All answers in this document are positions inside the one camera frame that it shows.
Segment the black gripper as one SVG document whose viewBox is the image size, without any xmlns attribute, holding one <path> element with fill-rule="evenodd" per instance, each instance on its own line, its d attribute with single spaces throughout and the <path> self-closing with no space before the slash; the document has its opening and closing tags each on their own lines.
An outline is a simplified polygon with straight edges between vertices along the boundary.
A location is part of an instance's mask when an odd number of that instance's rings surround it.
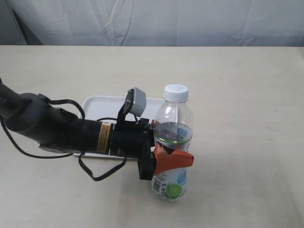
<svg viewBox="0 0 304 228">
<path fill-rule="evenodd" d="M 136 159 L 141 180 L 152 180 L 165 171 L 193 165 L 194 156 L 174 150 L 161 143 L 154 143 L 153 128 L 160 122 L 140 118 L 137 122 L 120 120 L 114 124 L 110 155 Z"/>
</svg>

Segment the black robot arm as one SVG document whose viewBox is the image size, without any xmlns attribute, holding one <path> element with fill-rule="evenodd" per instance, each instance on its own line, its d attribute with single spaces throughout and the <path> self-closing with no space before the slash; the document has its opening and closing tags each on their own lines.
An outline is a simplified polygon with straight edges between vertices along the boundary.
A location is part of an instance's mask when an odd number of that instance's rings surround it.
<svg viewBox="0 0 304 228">
<path fill-rule="evenodd" d="M 116 118 L 87 120 L 61 108 L 78 106 L 70 99 L 51 100 L 42 94 L 18 94 L 0 86 L 0 123 L 6 135 L 18 133 L 36 141 L 52 158 L 86 153 L 121 157 L 137 161 L 139 177 L 150 181 L 154 175 L 176 168 L 190 167 L 192 154 L 155 142 L 155 123 L 142 118 L 146 95 L 139 88 L 128 91 Z"/>
</svg>

